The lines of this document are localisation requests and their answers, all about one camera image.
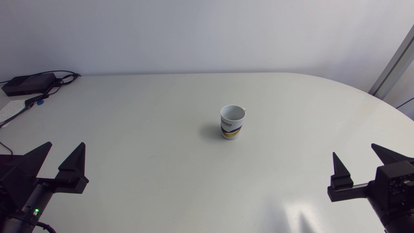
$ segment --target tabletop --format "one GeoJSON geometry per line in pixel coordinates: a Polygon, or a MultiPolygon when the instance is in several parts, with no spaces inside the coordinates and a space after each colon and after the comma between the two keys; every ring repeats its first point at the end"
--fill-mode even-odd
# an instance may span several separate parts
{"type": "Polygon", "coordinates": [[[86,143],[84,193],[54,194],[40,219],[58,233],[366,233],[383,232],[366,199],[327,195],[332,152],[365,183],[382,165],[371,143],[414,157],[413,132],[387,103],[309,75],[120,75],[80,77],[0,141],[15,154],[50,141],[45,178],[86,143]],[[229,104],[247,109],[233,141],[220,135],[229,104]]]}

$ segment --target printed logo on mug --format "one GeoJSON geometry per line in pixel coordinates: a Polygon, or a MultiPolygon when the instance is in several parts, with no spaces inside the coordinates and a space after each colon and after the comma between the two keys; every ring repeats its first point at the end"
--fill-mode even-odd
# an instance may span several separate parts
{"type": "Polygon", "coordinates": [[[243,126],[246,109],[237,105],[224,106],[221,111],[221,135],[225,139],[234,140],[243,126]]]}

